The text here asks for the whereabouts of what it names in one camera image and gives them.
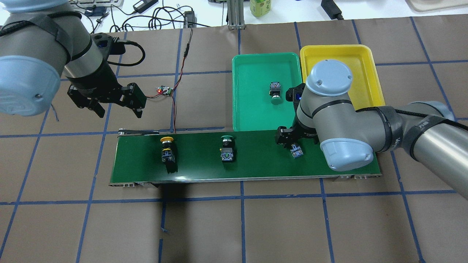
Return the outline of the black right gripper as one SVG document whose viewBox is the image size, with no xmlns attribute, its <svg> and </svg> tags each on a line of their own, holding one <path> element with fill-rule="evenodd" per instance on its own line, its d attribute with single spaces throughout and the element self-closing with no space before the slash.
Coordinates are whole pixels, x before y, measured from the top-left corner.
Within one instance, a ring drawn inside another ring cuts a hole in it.
<svg viewBox="0 0 468 263">
<path fill-rule="evenodd" d="M 299 144 L 300 139 L 313 140 L 314 144 L 319 143 L 319 138 L 315 128 L 303 126 L 300 122 L 294 121 L 291 127 L 279 126 L 276 130 L 275 143 L 282 145 L 285 149 L 291 149 L 292 144 Z"/>
</svg>

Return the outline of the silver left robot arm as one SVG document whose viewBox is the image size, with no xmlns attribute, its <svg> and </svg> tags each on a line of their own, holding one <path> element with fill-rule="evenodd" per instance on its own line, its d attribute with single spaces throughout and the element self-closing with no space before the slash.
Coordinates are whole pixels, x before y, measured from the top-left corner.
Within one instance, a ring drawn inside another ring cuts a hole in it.
<svg viewBox="0 0 468 263">
<path fill-rule="evenodd" d="M 108 61 L 138 43 L 90 34 L 67 0 L 2 0 L 10 14 L 1 28 L 1 113 L 45 112 L 65 76 L 79 108 L 104 117 L 103 103 L 131 109 L 140 118 L 147 98 L 135 83 L 121 85 Z"/>
</svg>

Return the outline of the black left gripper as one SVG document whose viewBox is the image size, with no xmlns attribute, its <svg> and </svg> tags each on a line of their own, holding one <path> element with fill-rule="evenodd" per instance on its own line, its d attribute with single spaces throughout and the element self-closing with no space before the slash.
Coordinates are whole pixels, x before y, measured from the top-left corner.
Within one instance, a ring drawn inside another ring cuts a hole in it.
<svg viewBox="0 0 468 263">
<path fill-rule="evenodd" d="M 77 107 L 86 107 L 99 118 L 104 118 L 106 111 L 100 103 L 114 103 L 131 109 L 137 118 L 142 118 L 147 97 L 135 82 L 122 87 L 107 62 L 102 62 L 87 76 L 67 78 L 76 88 L 67 94 Z"/>
</svg>

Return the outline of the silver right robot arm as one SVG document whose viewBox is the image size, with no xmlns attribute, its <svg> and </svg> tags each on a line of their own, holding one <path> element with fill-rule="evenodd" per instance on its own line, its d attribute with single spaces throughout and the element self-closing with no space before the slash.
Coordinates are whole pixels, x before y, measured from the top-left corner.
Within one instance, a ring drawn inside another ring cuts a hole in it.
<svg viewBox="0 0 468 263">
<path fill-rule="evenodd" d="M 298 140 L 313 139 L 329 168 L 341 172 L 368 165 L 374 153 L 403 148 L 467 198 L 467 126 L 434 100 L 355 110 L 348 94 L 352 81 L 350 68 L 341 61 L 314 65 L 305 83 L 287 91 L 295 117 L 290 128 L 277 129 L 276 144 L 301 156 Z"/>
</svg>

